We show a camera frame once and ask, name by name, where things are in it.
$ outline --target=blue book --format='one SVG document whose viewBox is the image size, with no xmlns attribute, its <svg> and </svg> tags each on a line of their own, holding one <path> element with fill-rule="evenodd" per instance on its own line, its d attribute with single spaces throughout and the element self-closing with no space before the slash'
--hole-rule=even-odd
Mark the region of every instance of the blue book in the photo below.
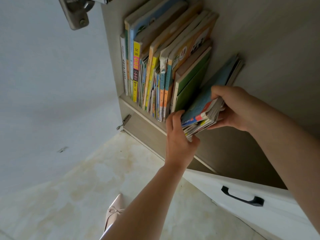
<svg viewBox="0 0 320 240">
<path fill-rule="evenodd" d="M 145 15 L 140 17 L 130 26 L 130 79 L 134 77 L 134 38 L 152 24 L 156 19 L 163 15 L 170 7 L 176 4 L 178 1 L 185 0 L 163 0 L 156 7 L 151 9 Z"/>
<path fill-rule="evenodd" d="M 213 85 L 232 85 L 242 66 L 242 60 L 238 55 L 234 55 L 206 82 L 189 109 L 183 114 L 181 118 L 182 127 L 206 119 L 212 119 L 214 122 L 223 100 L 221 98 L 211 99 L 211 87 Z"/>
</svg>

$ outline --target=floor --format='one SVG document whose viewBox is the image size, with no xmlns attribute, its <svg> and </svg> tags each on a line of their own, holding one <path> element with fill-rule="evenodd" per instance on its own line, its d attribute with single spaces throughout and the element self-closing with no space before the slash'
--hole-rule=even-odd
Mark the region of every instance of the floor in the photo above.
<svg viewBox="0 0 320 240">
<path fill-rule="evenodd" d="M 0 240 L 94 240 L 108 206 L 130 201 L 163 161 L 125 132 L 64 177 L 0 198 Z M 263 240 L 185 179 L 179 183 L 161 239 Z"/>
</svg>

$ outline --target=pink shoe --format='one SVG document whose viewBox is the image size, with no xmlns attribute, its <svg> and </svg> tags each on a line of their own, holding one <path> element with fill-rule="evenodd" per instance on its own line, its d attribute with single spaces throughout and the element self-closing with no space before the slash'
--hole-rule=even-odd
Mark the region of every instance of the pink shoe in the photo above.
<svg viewBox="0 0 320 240">
<path fill-rule="evenodd" d="M 108 231 L 108 229 L 112 226 L 112 224 L 116 221 L 117 217 L 121 212 L 124 211 L 124 203 L 123 203 L 123 195 L 122 193 L 118 194 L 117 198 L 115 198 L 114 202 L 109 207 L 106 212 L 106 225 L 104 228 L 104 233 L 100 240 L 103 239 L 103 236 Z"/>
</svg>

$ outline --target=black handle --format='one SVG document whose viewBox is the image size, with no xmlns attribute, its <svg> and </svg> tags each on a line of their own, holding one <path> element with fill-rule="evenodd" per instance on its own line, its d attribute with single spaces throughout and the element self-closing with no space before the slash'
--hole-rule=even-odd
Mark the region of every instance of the black handle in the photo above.
<svg viewBox="0 0 320 240">
<path fill-rule="evenodd" d="M 247 203 L 247 204 L 252 205 L 252 206 L 263 206 L 263 203 L 264 203 L 264 199 L 262 199 L 262 198 L 260 198 L 258 196 L 255 196 L 253 198 L 253 200 L 251 200 L 251 201 L 246 201 L 246 200 L 240 199 L 238 197 L 235 197 L 235 196 L 229 194 L 229 188 L 226 187 L 226 186 L 222 186 L 221 191 L 223 193 L 225 193 L 227 196 L 230 196 L 231 198 L 234 198 L 236 200 L 239 200 L 241 202 Z"/>
</svg>

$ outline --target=white drawer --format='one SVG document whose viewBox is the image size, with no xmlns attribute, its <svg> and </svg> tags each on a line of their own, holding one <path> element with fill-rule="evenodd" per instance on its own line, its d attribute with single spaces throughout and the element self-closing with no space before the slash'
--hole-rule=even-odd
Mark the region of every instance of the white drawer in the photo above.
<svg viewBox="0 0 320 240">
<path fill-rule="evenodd" d="M 221 207 L 283 240 L 320 239 L 288 190 L 190 169 L 183 177 Z"/>
</svg>

